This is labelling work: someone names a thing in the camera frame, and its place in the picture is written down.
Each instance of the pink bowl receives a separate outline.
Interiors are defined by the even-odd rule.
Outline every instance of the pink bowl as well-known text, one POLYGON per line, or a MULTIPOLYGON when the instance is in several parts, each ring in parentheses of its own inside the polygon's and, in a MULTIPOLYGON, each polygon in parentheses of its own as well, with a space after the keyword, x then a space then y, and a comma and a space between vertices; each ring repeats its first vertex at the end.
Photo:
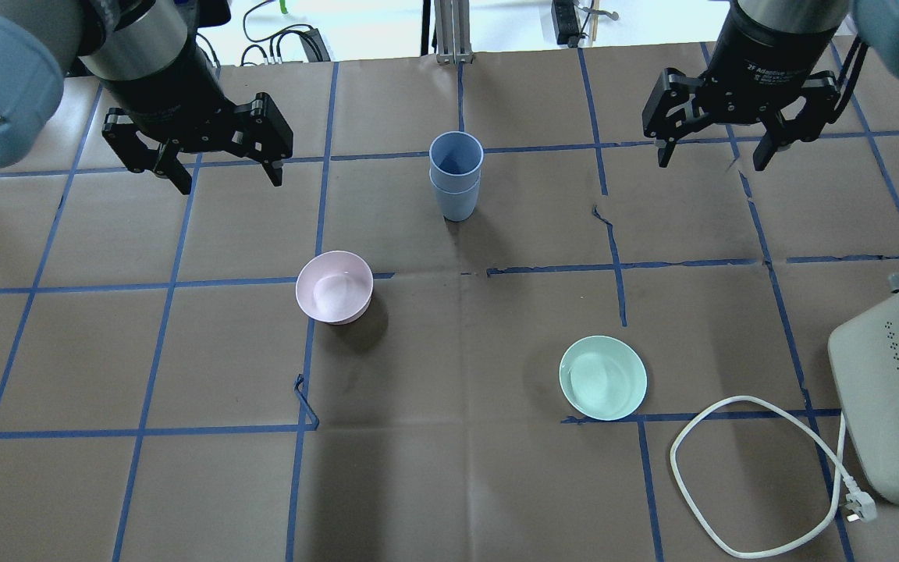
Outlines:
POLYGON ((374 273, 363 258, 335 250, 310 260, 297 277, 297 305, 328 324, 349 324, 367 311, 374 273))

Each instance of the bowl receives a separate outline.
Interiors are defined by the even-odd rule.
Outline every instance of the bowl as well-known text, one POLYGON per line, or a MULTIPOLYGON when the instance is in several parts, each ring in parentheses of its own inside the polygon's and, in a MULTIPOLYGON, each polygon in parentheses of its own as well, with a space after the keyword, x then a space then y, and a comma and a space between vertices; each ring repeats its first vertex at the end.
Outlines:
POLYGON ((349 324, 367 311, 374 273, 360 256, 335 250, 310 260, 297 275, 297 305, 328 324, 349 324))
POLYGON ((609 336, 588 336, 560 359, 560 390, 582 414, 618 420, 643 402, 647 370, 631 346, 609 336))

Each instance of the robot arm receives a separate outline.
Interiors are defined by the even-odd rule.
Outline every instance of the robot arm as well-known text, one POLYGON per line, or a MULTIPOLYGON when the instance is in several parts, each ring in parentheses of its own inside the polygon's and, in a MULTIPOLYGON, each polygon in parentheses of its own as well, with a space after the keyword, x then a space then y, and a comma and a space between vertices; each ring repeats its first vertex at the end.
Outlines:
POLYGON ((107 115, 103 136, 129 171, 150 170, 189 193, 179 152, 225 150, 258 161, 281 185, 282 161, 293 155, 286 119, 264 92, 232 103, 196 46, 196 25, 227 21, 227 3, 177 3, 0 0, 0 167, 30 150, 77 55, 121 105, 107 115))
POLYGON ((775 153, 813 142, 837 120, 869 46, 899 78, 899 1, 891 0, 853 3, 860 40, 846 61, 845 70, 854 68, 847 83, 845 72, 811 75, 849 7, 849 0, 731 0, 709 68, 696 78, 665 69, 647 100, 643 133, 659 146, 659 166, 682 137, 708 125, 761 122, 754 167, 764 170, 775 153), (782 109, 799 98, 803 109, 784 118, 782 109))

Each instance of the white floor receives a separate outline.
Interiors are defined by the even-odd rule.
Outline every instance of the white floor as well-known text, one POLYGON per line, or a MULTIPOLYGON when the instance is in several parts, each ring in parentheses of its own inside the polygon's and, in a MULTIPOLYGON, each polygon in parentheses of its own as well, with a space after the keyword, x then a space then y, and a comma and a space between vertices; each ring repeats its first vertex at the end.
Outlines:
MULTIPOLYGON (((234 0, 233 18, 220 28, 204 29, 224 64, 239 64, 249 45, 242 33, 242 15, 260 0, 234 0)), ((273 2, 249 17, 254 38, 268 36, 293 23, 321 29, 332 60, 418 56, 421 40, 421 0, 288 0, 288 15, 273 2)), ((600 8, 620 14, 620 20, 599 18, 595 45, 647 45, 714 41, 729 3, 721 0, 600 0, 600 8)), ((471 46, 479 51, 556 49, 549 0, 471 0, 471 46)), ((284 41, 285 60, 304 60, 296 37, 284 41)), ((250 55, 247 60, 261 62, 250 55)))

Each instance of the metal post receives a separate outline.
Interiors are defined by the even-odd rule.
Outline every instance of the metal post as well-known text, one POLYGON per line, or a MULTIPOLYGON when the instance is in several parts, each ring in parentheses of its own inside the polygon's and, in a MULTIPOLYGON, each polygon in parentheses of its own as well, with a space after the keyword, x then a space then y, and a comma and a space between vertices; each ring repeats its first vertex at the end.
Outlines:
POLYGON ((474 61, 471 52, 471 1, 434 0, 435 60, 439 64, 474 61))

